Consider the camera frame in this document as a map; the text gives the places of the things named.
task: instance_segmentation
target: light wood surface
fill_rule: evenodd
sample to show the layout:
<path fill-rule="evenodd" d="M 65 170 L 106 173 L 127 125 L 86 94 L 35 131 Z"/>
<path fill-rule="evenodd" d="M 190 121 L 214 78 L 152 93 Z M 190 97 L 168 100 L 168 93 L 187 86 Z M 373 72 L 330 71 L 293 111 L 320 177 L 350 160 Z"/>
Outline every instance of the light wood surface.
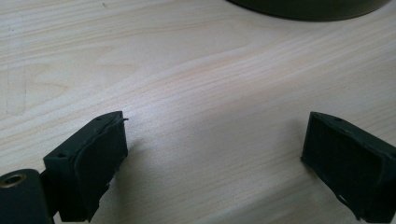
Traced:
<path fill-rule="evenodd" d="M 299 157 L 310 111 L 396 146 L 396 1 L 338 22 L 213 0 L 2 1 L 1 175 L 43 171 L 114 110 L 130 154 L 94 224 L 355 223 Z"/>

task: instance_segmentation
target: black plastic part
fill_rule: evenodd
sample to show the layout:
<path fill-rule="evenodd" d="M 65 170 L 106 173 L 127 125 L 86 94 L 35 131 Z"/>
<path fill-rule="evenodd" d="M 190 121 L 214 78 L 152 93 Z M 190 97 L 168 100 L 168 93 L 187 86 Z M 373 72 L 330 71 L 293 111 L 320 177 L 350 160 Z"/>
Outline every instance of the black plastic part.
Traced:
<path fill-rule="evenodd" d="M 62 221 L 91 220 L 128 155 L 122 112 L 93 119 L 44 158 Z"/>
<path fill-rule="evenodd" d="M 55 216 L 59 209 L 59 195 L 55 185 L 50 180 L 48 172 L 45 170 L 40 174 L 41 184 L 46 196 L 47 207 L 49 209 L 49 215 Z"/>
<path fill-rule="evenodd" d="M 302 21 L 340 21 L 375 11 L 390 0 L 228 0 L 266 14 Z"/>
<path fill-rule="evenodd" d="M 396 147 L 345 120 L 311 112 L 302 161 L 357 219 L 392 221 L 396 210 Z"/>
<path fill-rule="evenodd" d="M 0 177 L 0 223 L 53 223 L 38 171 L 24 169 Z"/>

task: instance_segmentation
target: round black object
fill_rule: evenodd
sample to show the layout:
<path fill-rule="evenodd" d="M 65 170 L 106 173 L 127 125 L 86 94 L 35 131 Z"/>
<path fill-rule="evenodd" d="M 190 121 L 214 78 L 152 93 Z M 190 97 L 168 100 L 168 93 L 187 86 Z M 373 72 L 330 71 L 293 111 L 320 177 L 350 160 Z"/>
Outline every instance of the round black object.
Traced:
<path fill-rule="evenodd" d="M 228 0 L 266 14 L 302 21 L 340 21 L 370 13 L 390 0 Z"/>

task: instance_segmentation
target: metal rim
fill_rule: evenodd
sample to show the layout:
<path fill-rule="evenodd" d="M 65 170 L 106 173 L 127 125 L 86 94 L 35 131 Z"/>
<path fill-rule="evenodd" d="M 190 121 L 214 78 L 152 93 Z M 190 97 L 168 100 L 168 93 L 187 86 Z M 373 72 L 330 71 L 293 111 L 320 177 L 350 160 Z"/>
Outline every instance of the metal rim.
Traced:
<path fill-rule="evenodd" d="M 18 186 L 26 179 L 26 174 L 10 175 L 0 181 L 0 189 L 9 189 Z"/>

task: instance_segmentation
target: black cylinder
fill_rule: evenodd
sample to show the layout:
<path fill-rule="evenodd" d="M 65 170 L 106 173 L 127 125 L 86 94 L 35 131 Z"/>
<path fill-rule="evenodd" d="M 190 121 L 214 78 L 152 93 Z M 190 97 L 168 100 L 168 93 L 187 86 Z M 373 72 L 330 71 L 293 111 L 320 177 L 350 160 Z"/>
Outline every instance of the black cylinder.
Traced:
<path fill-rule="evenodd" d="M 390 0 L 229 0 L 266 14 L 302 21 L 340 21 L 362 16 Z"/>

